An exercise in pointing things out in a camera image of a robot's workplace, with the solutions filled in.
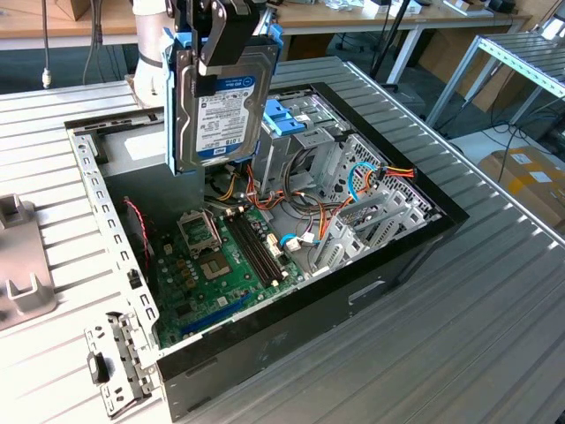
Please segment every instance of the ram slot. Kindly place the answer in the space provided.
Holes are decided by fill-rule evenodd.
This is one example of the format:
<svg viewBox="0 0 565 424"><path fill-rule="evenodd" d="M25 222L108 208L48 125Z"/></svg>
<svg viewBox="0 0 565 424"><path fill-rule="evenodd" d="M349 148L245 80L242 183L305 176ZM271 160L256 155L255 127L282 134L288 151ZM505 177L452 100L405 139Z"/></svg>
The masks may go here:
<svg viewBox="0 0 565 424"><path fill-rule="evenodd" d="M274 280L281 281L283 275L276 262L270 257L251 225L242 216L231 217L226 225L245 258L251 264L264 287L269 287Z"/></svg>
<svg viewBox="0 0 565 424"><path fill-rule="evenodd" d="M240 217L240 222L241 222L241 229L243 230L245 237L248 240L250 240L253 246L257 247L258 254L260 255L263 263L270 270L273 279L280 281L283 278L283 275L281 274L281 270L279 270L279 266L273 260L271 254L269 253L265 245L261 242L257 233L255 233L255 231L253 230L251 224L243 217Z"/></svg>

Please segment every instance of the motherboard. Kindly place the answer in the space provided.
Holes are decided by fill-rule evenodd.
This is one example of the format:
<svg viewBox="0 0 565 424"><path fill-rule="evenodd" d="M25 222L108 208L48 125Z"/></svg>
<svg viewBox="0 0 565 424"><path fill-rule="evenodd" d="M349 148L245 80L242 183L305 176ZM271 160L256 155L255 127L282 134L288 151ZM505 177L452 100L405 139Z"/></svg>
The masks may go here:
<svg viewBox="0 0 565 424"><path fill-rule="evenodd" d="M192 213L152 237L149 285L160 311L161 348L303 281L273 237L256 208Z"/></svg>

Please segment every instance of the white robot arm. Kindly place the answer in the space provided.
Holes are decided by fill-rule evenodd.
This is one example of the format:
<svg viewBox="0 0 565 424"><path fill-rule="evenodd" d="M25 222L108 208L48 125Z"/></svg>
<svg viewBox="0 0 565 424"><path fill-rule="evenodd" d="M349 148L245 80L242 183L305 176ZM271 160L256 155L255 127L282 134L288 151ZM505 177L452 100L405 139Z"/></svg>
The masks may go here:
<svg viewBox="0 0 565 424"><path fill-rule="evenodd" d="M133 87L147 106L162 106L163 70L159 40L165 27L174 27L174 20L167 16L164 0L133 0L133 14L139 46Z"/></svg>

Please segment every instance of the gray plastic part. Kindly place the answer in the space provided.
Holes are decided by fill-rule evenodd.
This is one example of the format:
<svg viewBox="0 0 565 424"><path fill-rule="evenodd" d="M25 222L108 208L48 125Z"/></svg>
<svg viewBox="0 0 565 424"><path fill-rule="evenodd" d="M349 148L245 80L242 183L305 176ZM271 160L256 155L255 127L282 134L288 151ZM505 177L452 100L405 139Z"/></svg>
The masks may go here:
<svg viewBox="0 0 565 424"><path fill-rule="evenodd" d="M0 330L56 306L34 206L17 194L0 197Z"/></svg>

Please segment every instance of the white connector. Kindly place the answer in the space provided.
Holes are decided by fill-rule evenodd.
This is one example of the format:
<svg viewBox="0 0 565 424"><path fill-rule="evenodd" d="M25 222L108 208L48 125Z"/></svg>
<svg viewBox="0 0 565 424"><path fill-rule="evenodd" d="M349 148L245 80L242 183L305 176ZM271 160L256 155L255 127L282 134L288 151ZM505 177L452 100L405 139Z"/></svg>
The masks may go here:
<svg viewBox="0 0 565 424"><path fill-rule="evenodd" d="M43 88L49 88L49 86L51 85L51 71L49 69L43 68L41 82L43 83Z"/></svg>

